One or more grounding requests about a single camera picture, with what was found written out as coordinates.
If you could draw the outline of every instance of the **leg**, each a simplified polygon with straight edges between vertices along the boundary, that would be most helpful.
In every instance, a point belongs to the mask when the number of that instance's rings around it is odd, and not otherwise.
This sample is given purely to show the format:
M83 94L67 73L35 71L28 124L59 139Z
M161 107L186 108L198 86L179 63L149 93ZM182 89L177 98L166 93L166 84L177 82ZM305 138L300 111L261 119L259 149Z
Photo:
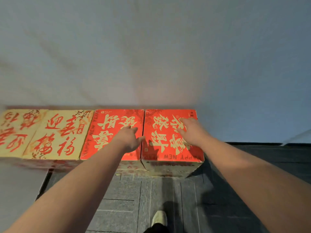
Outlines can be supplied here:
M157 211L152 219L152 226L144 233L169 233L167 217L164 211Z

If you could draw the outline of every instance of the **hand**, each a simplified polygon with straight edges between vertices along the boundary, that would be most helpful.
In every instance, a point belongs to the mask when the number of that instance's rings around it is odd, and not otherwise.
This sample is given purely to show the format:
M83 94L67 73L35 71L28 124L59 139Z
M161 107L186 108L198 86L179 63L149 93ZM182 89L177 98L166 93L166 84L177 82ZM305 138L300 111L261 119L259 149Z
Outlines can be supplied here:
M124 127L114 136L111 142L121 142L124 145L125 153L130 153L136 150L145 139L145 136L136 138L135 133L137 130L137 127L131 128L131 125Z
M211 137L211 135L202 127L198 120L194 118L181 118L180 121L186 126L187 131L180 128L178 128L177 131L190 145L201 147L206 137Z

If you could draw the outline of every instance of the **gray carpet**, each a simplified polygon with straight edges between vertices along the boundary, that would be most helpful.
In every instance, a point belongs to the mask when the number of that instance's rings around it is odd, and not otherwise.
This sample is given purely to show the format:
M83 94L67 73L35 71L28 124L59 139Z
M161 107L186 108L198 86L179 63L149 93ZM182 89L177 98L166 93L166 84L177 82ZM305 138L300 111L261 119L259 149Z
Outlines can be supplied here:
M311 149L237 146L311 183ZM47 189L65 173L53 173ZM157 210L170 232L267 232L234 190L205 162L187 179L114 176L88 233L142 233Z

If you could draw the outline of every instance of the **cardboard box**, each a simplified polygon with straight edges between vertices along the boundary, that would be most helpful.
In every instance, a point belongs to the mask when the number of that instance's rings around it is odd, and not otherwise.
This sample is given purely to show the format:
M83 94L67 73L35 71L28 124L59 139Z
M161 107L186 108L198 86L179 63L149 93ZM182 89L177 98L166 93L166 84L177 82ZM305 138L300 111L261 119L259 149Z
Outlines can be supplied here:
M93 110L49 110L23 154L28 162L61 168L78 165Z
M185 142L177 128L180 118L195 118L195 110L146 110L142 163L152 176L187 177L204 162L203 151Z
M80 160L87 160L107 145L120 129L128 125L138 127L136 137L142 136L144 110L96 110L86 137ZM122 157L118 170L145 170L141 162L141 146Z
M0 158L16 163L48 110L11 109L0 117Z

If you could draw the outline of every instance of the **wall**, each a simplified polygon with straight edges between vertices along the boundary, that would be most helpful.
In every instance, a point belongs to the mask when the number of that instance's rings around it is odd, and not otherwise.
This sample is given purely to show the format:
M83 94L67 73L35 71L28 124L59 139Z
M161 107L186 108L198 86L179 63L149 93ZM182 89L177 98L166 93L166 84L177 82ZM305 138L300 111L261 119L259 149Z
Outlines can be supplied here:
M310 23L310 0L1 0L0 104L192 107L282 143L311 128Z

